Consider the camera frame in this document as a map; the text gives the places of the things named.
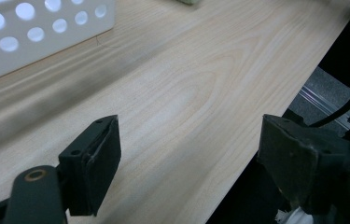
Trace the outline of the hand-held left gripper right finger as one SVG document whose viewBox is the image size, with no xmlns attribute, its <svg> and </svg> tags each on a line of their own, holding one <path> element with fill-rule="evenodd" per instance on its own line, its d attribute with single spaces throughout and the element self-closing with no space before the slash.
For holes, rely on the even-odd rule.
<svg viewBox="0 0 350 224">
<path fill-rule="evenodd" d="M 262 118 L 258 162 L 290 204 L 308 214 L 349 204 L 349 159 L 350 142 L 335 133 L 273 115 Z"/>
</svg>

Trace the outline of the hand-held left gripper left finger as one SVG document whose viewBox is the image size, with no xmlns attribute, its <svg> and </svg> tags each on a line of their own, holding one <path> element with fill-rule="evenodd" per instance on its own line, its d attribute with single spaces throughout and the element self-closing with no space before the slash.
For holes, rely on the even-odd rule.
<svg viewBox="0 0 350 224">
<path fill-rule="evenodd" d="M 60 155 L 64 205 L 71 216 L 96 216 L 121 158 L 117 115 L 100 118 Z"/>
</svg>

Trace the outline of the white perforated plastic basket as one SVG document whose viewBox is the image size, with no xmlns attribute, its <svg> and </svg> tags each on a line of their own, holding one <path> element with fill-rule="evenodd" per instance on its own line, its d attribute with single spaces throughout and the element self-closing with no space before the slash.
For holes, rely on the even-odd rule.
<svg viewBox="0 0 350 224">
<path fill-rule="evenodd" d="M 0 77 L 113 28 L 116 0 L 0 0 Z"/>
</svg>

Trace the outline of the metal floor rail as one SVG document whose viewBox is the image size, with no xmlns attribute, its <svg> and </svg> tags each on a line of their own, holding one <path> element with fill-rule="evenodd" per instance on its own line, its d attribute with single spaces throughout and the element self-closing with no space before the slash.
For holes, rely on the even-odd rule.
<svg viewBox="0 0 350 224">
<path fill-rule="evenodd" d="M 338 106 L 328 101 L 323 96 L 315 93 L 307 86 L 303 86 L 299 91 L 299 96 L 306 100 L 308 103 L 313 105 L 319 111 L 323 112 L 326 116 L 333 114 L 339 109 Z M 334 121 L 346 130 L 350 130 L 350 116 L 343 114 L 336 118 Z"/>
</svg>

